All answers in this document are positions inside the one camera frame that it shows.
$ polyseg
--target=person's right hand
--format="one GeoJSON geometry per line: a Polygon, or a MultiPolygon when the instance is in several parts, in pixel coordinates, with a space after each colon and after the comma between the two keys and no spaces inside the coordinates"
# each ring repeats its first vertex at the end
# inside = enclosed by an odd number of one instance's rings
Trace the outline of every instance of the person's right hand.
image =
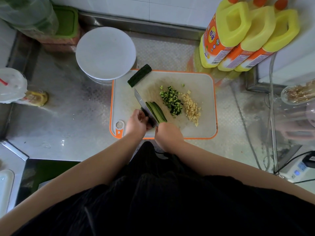
{"type": "Polygon", "coordinates": [[[181,142],[184,142],[183,134],[179,128],[172,123],[160,123],[159,127],[155,129],[156,143],[164,151],[168,153],[174,153],[174,148],[179,146],[181,142]]]}

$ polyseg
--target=white bowl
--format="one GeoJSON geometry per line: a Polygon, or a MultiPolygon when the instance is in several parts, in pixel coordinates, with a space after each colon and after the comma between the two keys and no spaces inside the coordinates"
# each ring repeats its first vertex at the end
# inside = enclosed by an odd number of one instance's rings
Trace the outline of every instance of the white bowl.
{"type": "Polygon", "coordinates": [[[86,33],[77,45],[79,67],[95,79],[112,80],[125,75],[136,61],[136,47],[123,31],[99,27],[86,33]]]}

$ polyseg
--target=orange label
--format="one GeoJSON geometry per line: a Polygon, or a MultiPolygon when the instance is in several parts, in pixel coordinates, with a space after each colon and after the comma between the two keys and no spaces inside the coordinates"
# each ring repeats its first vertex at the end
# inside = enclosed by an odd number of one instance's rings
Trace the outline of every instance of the orange label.
{"type": "Polygon", "coordinates": [[[218,35],[215,15],[203,35],[203,50],[209,64],[218,64],[233,49],[221,44],[218,35]]]}
{"type": "Polygon", "coordinates": [[[273,52],[267,52],[263,48],[260,48],[258,51],[252,54],[246,61],[241,63],[241,67],[245,69],[251,69],[272,54],[273,52]]]}
{"type": "Polygon", "coordinates": [[[241,45],[238,44],[235,48],[225,57],[221,64],[225,68],[235,69],[243,61],[245,61],[249,56],[251,56],[254,51],[245,51],[242,49],[241,45]]]}

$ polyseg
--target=red straw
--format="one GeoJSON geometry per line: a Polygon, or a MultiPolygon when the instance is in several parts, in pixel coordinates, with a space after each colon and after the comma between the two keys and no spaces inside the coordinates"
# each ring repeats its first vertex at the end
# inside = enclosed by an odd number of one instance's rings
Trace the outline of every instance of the red straw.
{"type": "Polygon", "coordinates": [[[8,83],[7,83],[7,82],[5,82],[5,81],[3,81],[2,79],[0,79],[0,82],[1,82],[3,85],[5,85],[5,86],[7,86],[7,85],[8,85],[8,83]]]}

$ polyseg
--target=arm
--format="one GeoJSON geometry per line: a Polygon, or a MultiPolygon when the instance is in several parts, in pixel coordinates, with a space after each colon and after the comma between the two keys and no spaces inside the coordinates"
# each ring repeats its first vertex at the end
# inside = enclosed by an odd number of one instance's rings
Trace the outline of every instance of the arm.
{"type": "Polygon", "coordinates": [[[163,150],[177,155],[200,175],[231,176],[243,184],[279,190],[315,204],[314,194],[291,182],[185,142],[180,130],[172,124],[161,123],[156,129],[155,140],[163,150]]]}
{"type": "Polygon", "coordinates": [[[1,235],[11,235],[31,218],[76,193],[99,184],[109,184],[132,158],[150,128],[147,122],[148,117],[136,109],[122,139],[56,177],[3,216],[0,219],[1,235]]]}

